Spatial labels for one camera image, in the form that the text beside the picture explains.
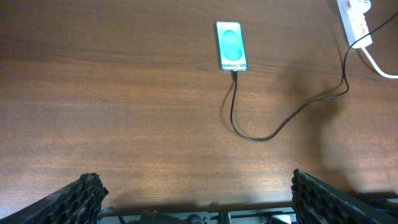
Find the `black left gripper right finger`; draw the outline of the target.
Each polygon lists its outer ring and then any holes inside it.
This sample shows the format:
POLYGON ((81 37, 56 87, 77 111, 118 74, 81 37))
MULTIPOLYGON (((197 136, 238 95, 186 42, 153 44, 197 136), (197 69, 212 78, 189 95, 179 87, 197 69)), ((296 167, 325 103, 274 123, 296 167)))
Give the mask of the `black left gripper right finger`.
POLYGON ((299 169, 291 189, 297 223, 397 223, 396 203, 382 199, 373 207, 299 169))

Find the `blue Galaxy smartphone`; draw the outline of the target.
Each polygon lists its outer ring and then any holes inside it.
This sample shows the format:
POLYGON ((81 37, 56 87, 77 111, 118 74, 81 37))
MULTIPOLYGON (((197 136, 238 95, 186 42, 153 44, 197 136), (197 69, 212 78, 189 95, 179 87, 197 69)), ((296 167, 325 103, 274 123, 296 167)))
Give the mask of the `blue Galaxy smartphone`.
POLYGON ((248 62, 240 23, 217 21, 216 33, 221 69, 224 71, 246 71, 248 62))

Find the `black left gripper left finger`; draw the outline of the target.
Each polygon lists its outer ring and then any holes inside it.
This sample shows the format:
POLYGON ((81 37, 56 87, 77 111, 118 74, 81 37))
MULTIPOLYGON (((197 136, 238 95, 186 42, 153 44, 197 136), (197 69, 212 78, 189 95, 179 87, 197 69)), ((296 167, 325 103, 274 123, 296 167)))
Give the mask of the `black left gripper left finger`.
POLYGON ((2 218, 1 224, 98 223, 107 194, 98 174, 85 173, 58 191, 2 218))

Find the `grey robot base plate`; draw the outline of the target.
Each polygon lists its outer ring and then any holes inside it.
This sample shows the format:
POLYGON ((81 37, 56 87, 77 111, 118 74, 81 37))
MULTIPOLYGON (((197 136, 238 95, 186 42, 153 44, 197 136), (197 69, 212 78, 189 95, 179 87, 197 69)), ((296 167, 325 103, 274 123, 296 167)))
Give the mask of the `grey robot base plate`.
POLYGON ((117 215, 100 218, 99 224, 293 224, 297 223, 292 208, 237 210, 223 212, 159 213, 117 215))

